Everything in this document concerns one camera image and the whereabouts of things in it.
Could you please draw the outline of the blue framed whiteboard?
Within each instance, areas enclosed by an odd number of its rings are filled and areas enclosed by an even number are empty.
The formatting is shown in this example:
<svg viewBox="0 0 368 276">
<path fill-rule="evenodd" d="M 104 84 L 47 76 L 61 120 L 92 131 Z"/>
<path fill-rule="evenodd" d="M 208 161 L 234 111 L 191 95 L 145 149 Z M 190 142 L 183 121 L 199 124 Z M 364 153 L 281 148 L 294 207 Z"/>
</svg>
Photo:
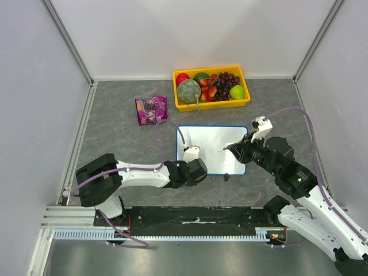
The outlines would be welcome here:
<svg viewBox="0 0 368 276">
<path fill-rule="evenodd" d="M 177 160 L 182 160 L 185 147 L 198 146 L 199 158 L 212 175 L 244 175 L 240 164 L 228 150 L 218 152 L 228 143 L 235 143 L 248 133 L 246 126 L 237 125 L 180 125 L 177 130 Z"/>
</svg>

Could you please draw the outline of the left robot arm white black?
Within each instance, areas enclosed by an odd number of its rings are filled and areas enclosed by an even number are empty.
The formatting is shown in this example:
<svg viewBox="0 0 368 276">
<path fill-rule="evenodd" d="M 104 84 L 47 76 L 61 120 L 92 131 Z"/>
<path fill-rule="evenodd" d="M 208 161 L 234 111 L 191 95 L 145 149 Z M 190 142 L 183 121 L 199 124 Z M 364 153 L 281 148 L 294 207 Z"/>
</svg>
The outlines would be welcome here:
<svg viewBox="0 0 368 276">
<path fill-rule="evenodd" d="M 104 154 L 76 171 L 78 193 L 82 207 L 101 211 L 114 226 L 122 225 L 126 212 L 117 191 L 123 187 L 150 186 L 178 189 L 202 182 L 208 169 L 202 159 L 186 162 L 164 161 L 160 164 L 130 164 L 116 160 L 114 154 Z"/>
</svg>

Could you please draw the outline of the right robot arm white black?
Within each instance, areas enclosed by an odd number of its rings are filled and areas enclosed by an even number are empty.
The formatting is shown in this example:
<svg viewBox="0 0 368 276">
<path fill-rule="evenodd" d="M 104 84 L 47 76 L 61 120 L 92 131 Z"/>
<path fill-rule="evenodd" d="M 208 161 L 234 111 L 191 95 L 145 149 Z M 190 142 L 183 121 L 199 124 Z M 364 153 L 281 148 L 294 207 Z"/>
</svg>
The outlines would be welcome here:
<svg viewBox="0 0 368 276">
<path fill-rule="evenodd" d="M 244 135 L 239 142 L 226 146 L 226 150 L 239 163 L 254 162 L 266 170 L 282 192 L 317 218 L 312 220 L 284 198 L 275 196 L 264 206 L 267 225 L 280 223 L 298 232 L 328 255 L 341 275 L 367 275 L 367 232 L 326 195 L 309 169 L 296 162 L 286 139 L 251 141 L 250 135 Z"/>
</svg>

